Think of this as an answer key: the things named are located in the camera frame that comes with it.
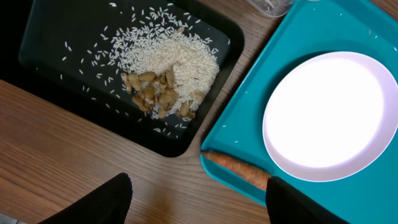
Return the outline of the brown food scraps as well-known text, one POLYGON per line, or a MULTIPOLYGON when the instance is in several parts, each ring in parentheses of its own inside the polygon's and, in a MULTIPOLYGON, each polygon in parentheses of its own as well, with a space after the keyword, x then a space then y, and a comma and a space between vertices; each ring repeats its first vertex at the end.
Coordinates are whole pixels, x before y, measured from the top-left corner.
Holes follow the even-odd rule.
POLYGON ((190 121, 196 116, 196 110, 204 100, 200 91, 182 92, 172 70, 161 74, 155 72, 121 73, 126 92, 133 95, 132 102, 145 113, 152 113, 155 119, 170 115, 190 121))

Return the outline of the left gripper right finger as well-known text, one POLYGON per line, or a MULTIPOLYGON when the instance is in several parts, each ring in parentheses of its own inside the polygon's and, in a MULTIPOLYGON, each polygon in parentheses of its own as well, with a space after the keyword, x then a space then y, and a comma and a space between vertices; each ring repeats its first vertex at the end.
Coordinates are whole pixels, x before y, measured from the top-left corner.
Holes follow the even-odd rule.
POLYGON ((266 206, 272 224, 347 223, 276 176, 267 181, 266 206))

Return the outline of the white rice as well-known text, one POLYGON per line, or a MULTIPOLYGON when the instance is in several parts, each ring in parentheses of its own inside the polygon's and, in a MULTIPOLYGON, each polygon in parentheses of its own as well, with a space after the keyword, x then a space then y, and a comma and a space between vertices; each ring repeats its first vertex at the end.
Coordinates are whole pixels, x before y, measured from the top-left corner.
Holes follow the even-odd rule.
POLYGON ((169 139, 180 139, 198 116, 215 84, 230 39, 172 1, 69 1, 57 32, 62 68, 82 83, 91 101, 169 139), (170 115, 155 119, 126 92, 121 73, 172 70, 182 92, 204 100, 190 121, 170 115))

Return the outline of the orange carrot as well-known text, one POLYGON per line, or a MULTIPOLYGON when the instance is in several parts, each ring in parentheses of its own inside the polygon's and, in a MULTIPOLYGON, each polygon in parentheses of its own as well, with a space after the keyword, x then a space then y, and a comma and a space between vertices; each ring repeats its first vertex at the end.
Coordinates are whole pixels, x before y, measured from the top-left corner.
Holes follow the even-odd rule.
POLYGON ((256 188, 267 190, 267 182, 271 178, 268 172, 219 152, 206 151, 201 154, 206 159, 228 169, 256 188))

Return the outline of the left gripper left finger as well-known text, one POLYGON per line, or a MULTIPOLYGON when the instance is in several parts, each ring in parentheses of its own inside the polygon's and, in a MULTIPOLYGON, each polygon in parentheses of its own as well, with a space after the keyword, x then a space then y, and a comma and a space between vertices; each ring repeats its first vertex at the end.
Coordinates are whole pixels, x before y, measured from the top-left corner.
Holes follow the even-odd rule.
POLYGON ((132 195, 129 176, 120 173, 41 224, 123 224, 132 195))

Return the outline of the large white plate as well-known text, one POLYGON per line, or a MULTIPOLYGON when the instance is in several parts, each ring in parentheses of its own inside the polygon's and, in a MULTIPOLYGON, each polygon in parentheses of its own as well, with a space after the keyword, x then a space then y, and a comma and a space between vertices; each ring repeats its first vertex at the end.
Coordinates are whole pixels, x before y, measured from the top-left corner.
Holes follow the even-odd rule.
MULTIPOLYGON (((364 66, 368 71, 372 72, 373 75, 376 76, 382 88, 384 98, 384 112, 382 114, 382 120, 379 129, 373 140, 357 156, 342 164, 320 169, 304 167, 294 164, 284 159, 283 157, 280 157, 275 150, 268 150, 266 148, 271 159, 281 170, 291 175, 292 177, 310 182, 330 182, 334 180, 344 179, 358 173, 359 171, 372 164, 387 149, 397 132, 397 82, 392 73, 376 59, 365 54, 348 51, 330 52, 327 54, 322 54, 311 58, 304 63, 329 58, 347 59, 364 66)), ((266 110, 264 112, 262 133, 264 144, 266 147, 266 135, 264 133, 265 113, 266 110)))

